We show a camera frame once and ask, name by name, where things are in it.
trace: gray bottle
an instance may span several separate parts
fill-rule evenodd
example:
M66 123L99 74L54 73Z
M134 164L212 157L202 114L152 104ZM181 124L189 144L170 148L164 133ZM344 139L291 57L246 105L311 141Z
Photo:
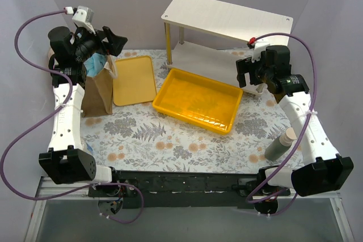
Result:
M286 132L277 137L265 150L267 160L276 161L289 150L292 143L296 140L293 128L288 128Z

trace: shelf top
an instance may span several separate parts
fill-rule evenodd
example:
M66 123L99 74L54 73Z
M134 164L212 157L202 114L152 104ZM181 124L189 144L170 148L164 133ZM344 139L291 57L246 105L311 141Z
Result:
M173 0L161 18L166 23L239 41L271 32L290 33L293 18L217 0ZM272 36L272 45L289 38Z

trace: white shelf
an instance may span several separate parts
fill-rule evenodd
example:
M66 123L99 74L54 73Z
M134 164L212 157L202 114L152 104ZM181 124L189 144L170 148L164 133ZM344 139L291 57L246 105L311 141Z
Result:
M236 68L236 61L239 59L241 57L230 53L184 42L184 44L178 43L172 51L172 65L168 67L239 87ZM249 82L250 78L246 75L247 86L243 90L259 95L257 86L251 86Z
M290 33L293 18L217 0L173 0L161 16L165 23L239 41L271 32ZM289 38L273 36L271 45Z

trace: yellow tray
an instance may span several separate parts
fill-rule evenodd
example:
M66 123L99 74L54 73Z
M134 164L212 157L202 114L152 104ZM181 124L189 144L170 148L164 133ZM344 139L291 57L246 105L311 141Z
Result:
M113 103L117 106L148 102L157 95L150 56L115 62L119 76L113 80Z
M219 134L231 131L242 89L172 69L153 102L161 113Z

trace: floral tablecloth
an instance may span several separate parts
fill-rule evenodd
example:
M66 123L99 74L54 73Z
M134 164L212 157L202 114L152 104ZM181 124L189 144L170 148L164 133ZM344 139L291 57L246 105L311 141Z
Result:
M165 50L124 50L119 57L143 55L153 59L159 91L169 72ZM117 170L256 173L283 160L266 160L264 150L289 125L274 97L264 90L261 97L243 94L232 131L225 136L158 113L151 103L114 105L110 116L83 118L81 134L96 162ZM302 166L300 148L286 166Z

